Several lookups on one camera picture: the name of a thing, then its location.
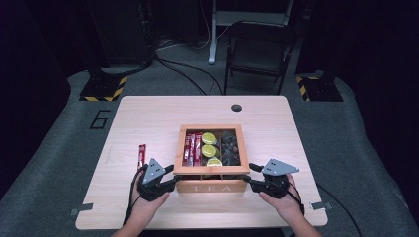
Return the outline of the black hazard-striped stand base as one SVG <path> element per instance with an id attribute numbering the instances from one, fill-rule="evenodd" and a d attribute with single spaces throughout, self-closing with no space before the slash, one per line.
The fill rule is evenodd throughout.
<path id="1" fill-rule="evenodd" d="M 123 74 L 101 72 L 91 75 L 82 89 L 80 101 L 115 101 L 123 91 L 127 77 Z"/>
<path id="2" fill-rule="evenodd" d="M 296 77 L 299 91 L 305 101 L 310 102 L 342 102 L 343 98 L 334 82 L 325 82 L 321 77 Z"/>

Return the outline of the person's left hand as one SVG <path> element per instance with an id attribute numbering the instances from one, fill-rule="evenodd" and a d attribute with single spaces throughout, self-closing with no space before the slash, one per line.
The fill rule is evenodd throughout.
<path id="1" fill-rule="evenodd" d="M 139 177 L 134 181 L 134 187 L 130 198 L 131 215 L 126 225 L 141 231 L 151 222 L 157 210 L 169 197 L 169 193 L 165 193 L 153 201 L 145 200 L 140 196 L 139 191 L 137 190 L 138 181 Z"/>

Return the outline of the person's right hand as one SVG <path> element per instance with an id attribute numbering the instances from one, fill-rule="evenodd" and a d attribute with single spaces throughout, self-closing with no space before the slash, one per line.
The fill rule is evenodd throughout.
<path id="1" fill-rule="evenodd" d="M 293 176 L 288 175 L 288 179 L 289 192 L 285 196 L 274 198 L 260 192 L 259 197 L 272 206 L 289 227 L 300 227 L 305 221 L 304 214 L 300 210 L 300 195 L 295 188 Z"/>

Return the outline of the pile of dark tea packets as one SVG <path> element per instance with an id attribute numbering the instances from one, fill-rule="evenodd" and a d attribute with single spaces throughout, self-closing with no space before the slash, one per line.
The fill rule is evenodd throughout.
<path id="1" fill-rule="evenodd" d="M 233 131 L 224 131 L 222 133 L 221 161 L 224 166 L 240 165 L 237 136 Z"/>

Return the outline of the red tea sachet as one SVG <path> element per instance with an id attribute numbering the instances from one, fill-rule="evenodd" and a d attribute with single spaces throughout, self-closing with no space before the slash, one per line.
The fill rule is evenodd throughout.
<path id="1" fill-rule="evenodd" d="M 195 133 L 194 159 L 193 159 L 193 164 L 195 166 L 202 165 L 201 143 L 202 143 L 202 134 L 200 132 L 196 132 Z"/>
<path id="2" fill-rule="evenodd" d="M 189 156 L 190 156 L 190 147 L 191 147 L 191 134 L 186 133 L 185 142 L 184 142 L 184 151 L 183 151 L 183 166 L 190 166 Z"/>
<path id="3" fill-rule="evenodd" d="M 194 157 L 195 157 L 195 134 L 191 133 L 189 158 L 188 158 L 188 165 L 189 166 L 194 166 Z"/>
<path id="4" fill-rule="evenodd" d="M 145 144 L 139 144 L 139 146 L 138 146 L 137 170 L 139 170 L 145 163 L 145 151 L 146 151 L 146 145 Z"/>

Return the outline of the black folding chair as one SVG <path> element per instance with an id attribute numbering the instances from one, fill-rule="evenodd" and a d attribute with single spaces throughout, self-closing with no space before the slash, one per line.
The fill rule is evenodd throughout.
<path id="1" fill-rule="evenodd" d="M 223 94 L 234 72 L 273 77 L 281 93 L 284 78 L 297 43 L 286 25 L 243 20 L 229 27 Z"/>

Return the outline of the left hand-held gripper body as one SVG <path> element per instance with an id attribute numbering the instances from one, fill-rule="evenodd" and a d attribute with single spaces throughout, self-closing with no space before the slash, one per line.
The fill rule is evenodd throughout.
<path id="1" fill-rule="evenodd" d="M 137 190 L 143 199 L 153 201 L 174 191 L 175 185 L 161 182 L 166 175 L 164 168 L 154 158 L 142 167 L 143 174 L 137 183 Z"/>

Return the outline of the dark curtain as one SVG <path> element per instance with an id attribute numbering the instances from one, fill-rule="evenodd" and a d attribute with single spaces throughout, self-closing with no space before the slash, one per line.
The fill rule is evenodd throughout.
<path id="1" fill-rule="evenodd" d="M 0 0 L 0 198 L 38 150 L 86 68 L 86 0 Z"/>
<path id="2" fill-rule="evenodd" d="M 316 70 L 352 89 L 419 226 L 419 0 L 316 0 L 296 72 Z"/>

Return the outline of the grey tape piece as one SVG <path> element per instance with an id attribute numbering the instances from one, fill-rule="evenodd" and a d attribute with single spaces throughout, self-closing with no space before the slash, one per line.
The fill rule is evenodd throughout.
<path id="1" fill-rule="evenodd" d="M 75 215 L 78 215 L 78 213 L 81 212 L 81 211 L 91 210 L 91 209 L 93 209 L 93 205 L 94 205 L 94 203 L 84 203 L 84 204 L 81 204 L 78 207 L 72 208 L 69 211 L 69 214 L 68 215 L 69 216 L 75 216 Z"/>
<path id="2" fill-rule="evenodd" d="M 332 208 L 332 204 L 330 202 L 323 201 L 311 202 L 309 205 L 313 210 L 327 210 Z"/>

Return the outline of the wooden tea box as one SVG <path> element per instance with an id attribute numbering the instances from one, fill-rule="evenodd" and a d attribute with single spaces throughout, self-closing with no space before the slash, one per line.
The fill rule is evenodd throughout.
<path id="1" fill-rule="evenodd" d="M 210 158 L 202 154 L 201 166 L 183 166 L 183 151 L 186 133 L 212 132 L 217 138 L 219 156 L 212 157 L 221 161 L 221 136 L 224 131 L 233 131 L 237 136 L 240 155 L 239 166 L 208 167 Z M 247 157 L 244 135 L 239 124 L 185 124 L 180 127 L 178 151 L 175 157 L 174 175 L 181 176 L 176 184 L 179 193 L 243 193 L 246 183 L 243 175 L 249 175 L 250 168 Z"/>

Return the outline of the white metal stand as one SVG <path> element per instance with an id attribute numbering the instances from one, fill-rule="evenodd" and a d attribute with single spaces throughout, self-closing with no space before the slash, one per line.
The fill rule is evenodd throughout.
<path id="1" fill-rule="evenodd" d="M 212 0 L 211 11 L 211 41 L 208 63 L 216 62 L 217 52 L 217 27 L 229 27 L 233 23 L 243 20 L 267 22 L 286 25 L 289 22 L 293 7 L 293 0 L 286 0 L 286 11 L 284 13 L 263 13 L 263 12 L 243 12 L 243 11 L 221 11 L 217 9 L 217 0 Z"/>

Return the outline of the black equipment cabinet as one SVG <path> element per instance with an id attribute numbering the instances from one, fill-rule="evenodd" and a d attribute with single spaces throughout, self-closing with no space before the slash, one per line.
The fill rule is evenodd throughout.
<path id="1" fill-rule="evenodd" d="M 148 0 L 87 0 L 110 65 L 149 65 L 154 54 Z"/>

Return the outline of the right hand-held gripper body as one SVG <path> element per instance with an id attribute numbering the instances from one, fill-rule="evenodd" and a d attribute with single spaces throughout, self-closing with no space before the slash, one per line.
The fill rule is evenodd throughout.
<path id="1" fill-rule="evenodd" d="M 272 198 L 282 198 L 288 193 L 290 182 L 287 174 L 297 173 L 299 168 L 277 159 L 270 159 L 261 174 L 264 177 L 260 186 L 251 186 L 254 193 L 263 192 Z"/>

